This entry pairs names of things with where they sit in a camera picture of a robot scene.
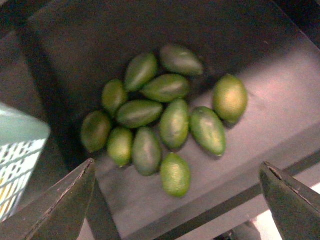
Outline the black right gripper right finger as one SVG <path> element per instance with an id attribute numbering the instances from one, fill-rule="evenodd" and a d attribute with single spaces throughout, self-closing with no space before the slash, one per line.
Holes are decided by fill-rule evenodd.
<path id="1" fill-rule="evenodd" d="M 320 194 L 264 161 L 259 182 L 272 219 L 283 240 L 320 238 Z"/>

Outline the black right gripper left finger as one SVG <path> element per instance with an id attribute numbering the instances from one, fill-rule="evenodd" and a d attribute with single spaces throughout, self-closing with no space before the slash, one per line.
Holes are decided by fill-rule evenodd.
<path id="1" fill-rule="evenodd" d="M 90 205 L 95 162 L 85 160 L 39 198 L 1 222 L 2 240 L 76 240 Z"/>

